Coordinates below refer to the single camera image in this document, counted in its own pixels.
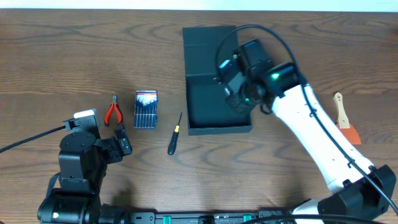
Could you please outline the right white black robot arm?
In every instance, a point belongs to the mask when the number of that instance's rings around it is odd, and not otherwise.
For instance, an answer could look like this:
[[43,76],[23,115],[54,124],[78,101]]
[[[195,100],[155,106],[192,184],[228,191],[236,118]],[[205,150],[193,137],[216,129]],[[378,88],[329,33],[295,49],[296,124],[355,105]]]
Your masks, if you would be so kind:
[[227,102],[243,114],[267,106],[296,135],[331,192],[291,210],[295,223],[328,223],[330,215],[373,220],[389,208],[396,176],[364,157],[318,102],[294,61],[274,65],[258,40],[234,51],[218,66]]

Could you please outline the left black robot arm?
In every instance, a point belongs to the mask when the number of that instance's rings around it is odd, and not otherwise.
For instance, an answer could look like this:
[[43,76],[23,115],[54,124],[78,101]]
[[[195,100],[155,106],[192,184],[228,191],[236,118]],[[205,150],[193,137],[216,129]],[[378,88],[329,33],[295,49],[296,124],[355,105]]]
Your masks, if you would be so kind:
[[129,223],[127,212],[101,203],[100,192],[109,164],[132,154],[124,125],[102,139],[96,125],[71,130],[60,142],[60,172],[49,182],[37,218],[41,223]]

